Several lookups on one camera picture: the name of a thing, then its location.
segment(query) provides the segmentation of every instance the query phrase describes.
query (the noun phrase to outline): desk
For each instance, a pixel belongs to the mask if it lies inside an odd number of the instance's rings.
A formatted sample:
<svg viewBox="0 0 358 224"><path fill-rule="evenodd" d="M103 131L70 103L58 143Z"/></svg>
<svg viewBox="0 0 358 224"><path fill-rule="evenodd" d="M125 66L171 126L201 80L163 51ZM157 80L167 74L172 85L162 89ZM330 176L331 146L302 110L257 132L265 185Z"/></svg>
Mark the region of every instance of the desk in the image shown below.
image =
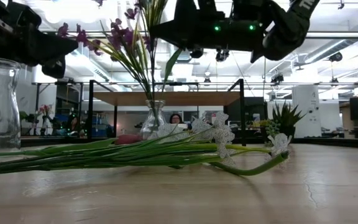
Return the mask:
<svg viewBox="0 0 358 224"><path fill-rule="evenodd" d="M358 223L358 149L292 147L286 171L249 178L208 166L0 175L0 224Z"/></svg>

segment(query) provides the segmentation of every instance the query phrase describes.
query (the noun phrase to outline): person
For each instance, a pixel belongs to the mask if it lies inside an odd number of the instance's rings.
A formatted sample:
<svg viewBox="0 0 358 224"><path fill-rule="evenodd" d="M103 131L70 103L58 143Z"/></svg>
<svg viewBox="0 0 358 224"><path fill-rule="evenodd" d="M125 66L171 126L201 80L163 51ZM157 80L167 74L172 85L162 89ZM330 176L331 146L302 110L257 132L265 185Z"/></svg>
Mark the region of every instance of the person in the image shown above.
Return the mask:
<svg viewBox="0 0 358 224"><path fill-rule="evenodd" d="M183 120L181 119L181 116L179 114L172 114L169 118L170 124L183 124Z"/></svg>

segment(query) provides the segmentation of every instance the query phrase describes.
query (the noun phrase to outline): ceiling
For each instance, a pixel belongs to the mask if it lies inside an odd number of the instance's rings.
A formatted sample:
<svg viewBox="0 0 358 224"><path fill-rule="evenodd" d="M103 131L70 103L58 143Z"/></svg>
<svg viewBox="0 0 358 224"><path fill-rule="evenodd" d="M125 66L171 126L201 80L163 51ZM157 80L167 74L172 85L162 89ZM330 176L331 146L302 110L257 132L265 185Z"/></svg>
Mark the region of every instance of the ceiling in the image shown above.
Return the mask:
<svg viewBox="0 0 358 224"><path fill-rule="evenodd" d="M103 7L92 0L21 0L29 5L43 19L42 31L56 31L63 22L74 29L76 24L81 24L87 31L101 31L108 28L110 19L123 18L127 7L133 5L134 0L105 0ZM228 0L215 0L219 11L226 16L230 13L232 2ZM288 9L288 0L278 0L284 9ZM358 0L344 1L342 9L338 1L320 0L311 18L310 31L358 31ZM176 0L168 0L165 8L164 20L173 19ZM108 55L96 56L92 52L78 49L67 57L67 76L75 80L87 82L90 79L100 79L95 70L107 74L111 82L133 82L131 76L120 66L119 63L110 61ZM340 51L343 59L337 63L331 63L326 58ZM163 71L166 61L174 52L173 46L159 41L157 50L157 64ZM203 82L206 73L210 80L218 83L233 83L238 78L245 78L249 83L262 83L264 77L269 83L271 76L278 73L283 74L285 81L291 83L304 82L329 82L331 77L338 78L339 82L358 82L358 40L332 40L332 39L306 39L304 44L282 61L270 61L260 58L256 63L249 63L249 52L231 52L225 62L216 62L216 51L205 50L205 54L199 59L193 59L188 64L176 64L174 66L171 80L185 80L186 82ZM297 64L311 62L299 67ZM202 85L200 91L217 90L225 91L229 85ZM340 88L331 86L320 86L321 92L329 90L330 94L348 93L357 86L346 85ZM114 86L119 91L136 91L137 88L128 86ZM187 91L188 88L175 90ZM267 93L281 96L290 94L288 86L249 85L248 93L252 95L263 95Z"/></svg>

